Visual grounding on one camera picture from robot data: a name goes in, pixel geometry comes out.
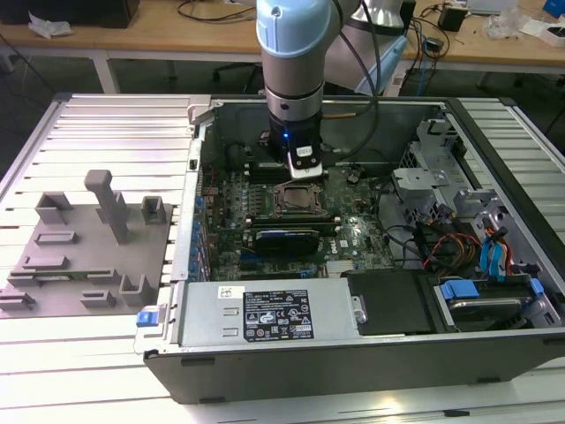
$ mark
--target black box on desk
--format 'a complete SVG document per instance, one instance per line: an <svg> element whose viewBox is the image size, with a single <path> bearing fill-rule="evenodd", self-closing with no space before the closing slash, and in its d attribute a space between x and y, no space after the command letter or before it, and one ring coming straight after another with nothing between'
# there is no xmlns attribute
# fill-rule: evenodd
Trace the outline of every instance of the black box on desk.
<svg viewBox="0 0 565 424"><path fill-rule="evenodd" d="M440 18L438 19L438 27L444 31L457 32L463 20L467 16L469 9L463 7L456 7L446 4L441 11Z"/></svg>
<svg viewBox="0 0 565 424"><path fill-rule="evenodd" d="M0 19L5 24L26 24L28 12L51 22L127 28L139 0L0 0Z"/></svg>

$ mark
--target white sticker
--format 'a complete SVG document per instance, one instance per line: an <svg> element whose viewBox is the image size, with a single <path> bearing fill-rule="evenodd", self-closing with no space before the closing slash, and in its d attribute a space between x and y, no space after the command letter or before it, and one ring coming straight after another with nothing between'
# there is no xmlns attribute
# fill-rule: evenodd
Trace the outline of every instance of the white sticker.
<svg viewBox="0 0 565 424"><path fill-rule="evenodd" d="M221 285L218 287L218 299L243 299L244 292L243 285Z"/></svg>

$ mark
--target power supply label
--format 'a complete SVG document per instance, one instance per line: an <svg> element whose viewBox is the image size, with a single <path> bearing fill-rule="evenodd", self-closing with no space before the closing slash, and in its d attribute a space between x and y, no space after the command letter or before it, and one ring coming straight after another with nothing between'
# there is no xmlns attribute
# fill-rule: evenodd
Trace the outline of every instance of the power supply label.
<svg viewBox="0 0 565 424"><path fill-rule="evenodd" d="M248 342L314 338L308 290L245 292L244 338Z"/></svg>

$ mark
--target small electronic device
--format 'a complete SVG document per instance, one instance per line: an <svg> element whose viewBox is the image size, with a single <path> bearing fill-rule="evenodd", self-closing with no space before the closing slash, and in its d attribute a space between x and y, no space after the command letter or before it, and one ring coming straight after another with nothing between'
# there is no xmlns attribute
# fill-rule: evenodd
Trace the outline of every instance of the small electronic device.
<svg viewBox="0 0 565 424"><path fill-rule="evenodd" d="M426 37L423 41L424 49L428 53L440 53L443 49L443 41L438 38Z"/></svg>
<svg viewBox="0 0 565 424"><path fill-rule="evenodd" d="M565 0L547 0L544 5L544 11L554 18L565 15Z"/></svg>
<svg viewBox="0 0 565 424"><path fill-rule="evenodd" d="M438 27L456 33L461 28L469 9L460 5L446 4L441 10Z"/></svg>

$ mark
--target green circuit board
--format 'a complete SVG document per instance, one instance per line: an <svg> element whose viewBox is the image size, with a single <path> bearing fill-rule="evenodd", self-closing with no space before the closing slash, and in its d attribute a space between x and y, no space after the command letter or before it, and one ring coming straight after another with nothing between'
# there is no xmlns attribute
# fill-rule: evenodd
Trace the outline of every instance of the green circuit board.
<svg viewBox="0 0 565 424"><path fill-rule="evenodd" d="M217 240L211 261L211 279L237 281L263 278L308 278L336 276L327 263L340 262L353 269L391 268L392 253L384 242L374 214L373 198L377 178L361 178L348 183L351 169L330 169L324 181L315 184L249 184L243 173L216 175L222 181L214 190L213 207L207 224L211 239ZM281 199L283 189L291 188L292 199ZM316 196L316 207L310 200ZM315 254L293 258L260 257L249 241L249 216L276 220L284 216L339 217L336 236L320 237Z"/></svg>

